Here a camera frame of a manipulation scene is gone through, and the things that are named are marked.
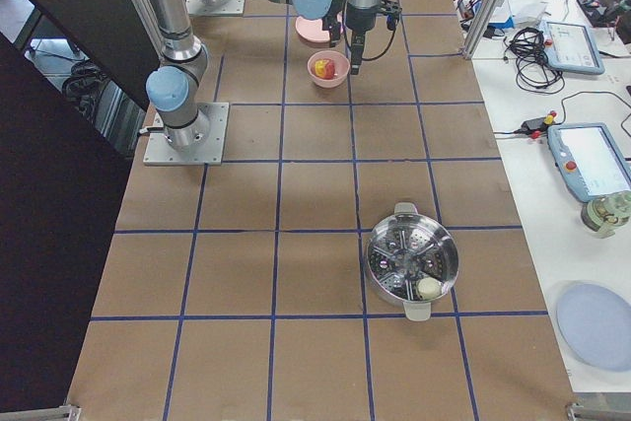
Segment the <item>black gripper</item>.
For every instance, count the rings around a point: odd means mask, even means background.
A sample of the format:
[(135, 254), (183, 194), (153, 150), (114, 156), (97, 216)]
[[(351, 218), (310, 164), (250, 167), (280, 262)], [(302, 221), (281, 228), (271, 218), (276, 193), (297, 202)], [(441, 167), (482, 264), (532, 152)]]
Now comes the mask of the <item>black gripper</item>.
[(340, 12), (326, 14), (322, 19), (322, 30), (328, 33), (328, 45), (336, 46), (342, 36), (343, 23)]
[(345, 0), (345, 41), (351, 52), (350, 75), (358, 75), (363, 62), (366, 34), (375, 27), (377, 16), (386, 18), (391, 32), (385, 51), (388, 51), (397, 30), (402, 9), (394, 0)]

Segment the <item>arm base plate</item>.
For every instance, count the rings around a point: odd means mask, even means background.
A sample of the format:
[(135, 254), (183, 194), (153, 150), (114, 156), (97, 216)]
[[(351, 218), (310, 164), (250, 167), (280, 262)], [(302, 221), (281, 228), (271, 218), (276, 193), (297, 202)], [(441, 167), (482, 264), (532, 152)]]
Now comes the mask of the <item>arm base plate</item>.
[(186, 8), (191, 17), (238, 17), (245, 0), (186, 0)]
[(146, 166), (220, 166), (229, 121), (228, 103), (197, 103), (196, 120), (186, 128), (168, 128), (157, 111), (147, 141)]

